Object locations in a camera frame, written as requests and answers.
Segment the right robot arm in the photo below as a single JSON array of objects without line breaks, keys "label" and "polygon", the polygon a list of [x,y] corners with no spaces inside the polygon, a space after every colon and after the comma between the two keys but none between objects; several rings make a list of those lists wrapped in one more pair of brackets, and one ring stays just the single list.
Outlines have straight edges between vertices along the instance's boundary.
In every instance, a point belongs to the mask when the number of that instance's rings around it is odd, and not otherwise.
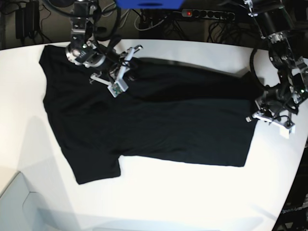
[{"label": "right robot arm", "polygon": [[137,69],[137,63],[133,55],[141,45],[131,47],[127,51],[117,53],[115,46],[122,40],[116,34],[120,23],[121,10],[116,7],[117,18],[111,34],[106,39],[100,38],[102,27],[97,23],[104,14],[96,0],[78,0],[73,3],[71,21],[71,41],[66,47],[65,53],[68,61],[75,65],[92,68],[94,73],[90,76],[90,82],[100,81],[106,85],[113,85],[123,75]]}]

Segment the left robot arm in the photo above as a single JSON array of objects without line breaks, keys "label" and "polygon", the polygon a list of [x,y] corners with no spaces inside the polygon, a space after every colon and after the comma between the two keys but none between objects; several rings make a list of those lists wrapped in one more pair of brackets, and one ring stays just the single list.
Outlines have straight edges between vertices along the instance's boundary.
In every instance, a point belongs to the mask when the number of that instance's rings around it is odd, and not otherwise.
[{"label": "left robot arm", "polygon": [[259,81],[254,68],[257,52],[254,48],[249,64],[263,94],[255,100],[257,111],[251,117],[291,131],[295,127],[291,116],[298,114],[299,105],[308,98],[308,66],[303,57],[295,53],[290,39],[293,22],[281,0],[246,0],[244,3],[259,30],[261,43],[268,43],[269,59],[280,81],[273,87]]}]

